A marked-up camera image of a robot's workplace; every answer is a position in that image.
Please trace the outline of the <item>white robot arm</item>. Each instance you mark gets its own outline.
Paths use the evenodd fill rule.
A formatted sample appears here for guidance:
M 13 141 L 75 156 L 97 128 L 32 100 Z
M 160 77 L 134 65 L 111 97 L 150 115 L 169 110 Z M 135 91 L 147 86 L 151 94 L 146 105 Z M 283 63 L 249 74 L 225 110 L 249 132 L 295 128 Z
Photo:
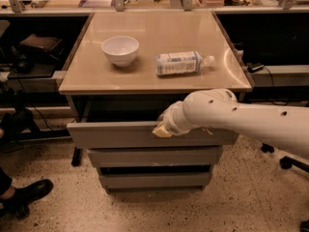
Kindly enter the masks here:
M 241 103 L 228 89 L 202 90 L 170 105 L 153 134 L 167 138 L 197 128 L 234 131 L 290 154 L 309 157 L 306 107 Z

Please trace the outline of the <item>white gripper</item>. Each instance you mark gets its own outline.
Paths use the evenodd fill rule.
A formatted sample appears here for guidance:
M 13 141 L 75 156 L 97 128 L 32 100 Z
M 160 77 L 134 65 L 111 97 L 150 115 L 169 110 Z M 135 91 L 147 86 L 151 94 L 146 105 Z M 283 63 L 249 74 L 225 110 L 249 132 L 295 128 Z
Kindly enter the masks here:
M 153 134 L 160 138 L 183 135 L 196 129 L 196 126 L 185 117 L 182 101 L 171 104 L 158 116 L 157 121 L 162 121 L 162 126 L 155 127 Z

